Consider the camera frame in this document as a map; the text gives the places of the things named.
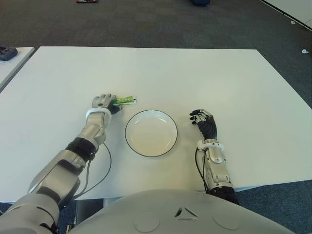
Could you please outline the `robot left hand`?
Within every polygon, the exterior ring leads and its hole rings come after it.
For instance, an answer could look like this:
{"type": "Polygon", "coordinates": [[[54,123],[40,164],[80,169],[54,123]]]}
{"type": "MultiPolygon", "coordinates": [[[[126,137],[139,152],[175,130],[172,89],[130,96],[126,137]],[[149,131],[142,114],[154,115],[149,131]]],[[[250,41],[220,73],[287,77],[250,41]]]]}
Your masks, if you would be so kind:
{"type": "Polygon", "coordinates": [[[116,114],[122,110],[122,106],[114,105],[116,98],[116,95],[112,94],[102,94],[100,96],[96,96],[92,101],[92,108],[104,108],[109,110],[111,114],[116,114]]]}

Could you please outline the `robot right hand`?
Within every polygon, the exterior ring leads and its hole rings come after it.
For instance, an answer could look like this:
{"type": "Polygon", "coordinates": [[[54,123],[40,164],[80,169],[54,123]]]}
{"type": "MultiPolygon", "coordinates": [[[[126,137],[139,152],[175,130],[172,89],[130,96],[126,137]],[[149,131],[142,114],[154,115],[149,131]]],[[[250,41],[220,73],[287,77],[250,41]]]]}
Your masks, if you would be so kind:
{"type": "Polygon", "coordinates": [[[197,109],[190,114],[192,125],[196,125],[202,133],[205,140],[217,140],[217,126],[213,115],[204,109],[197,109]]]}

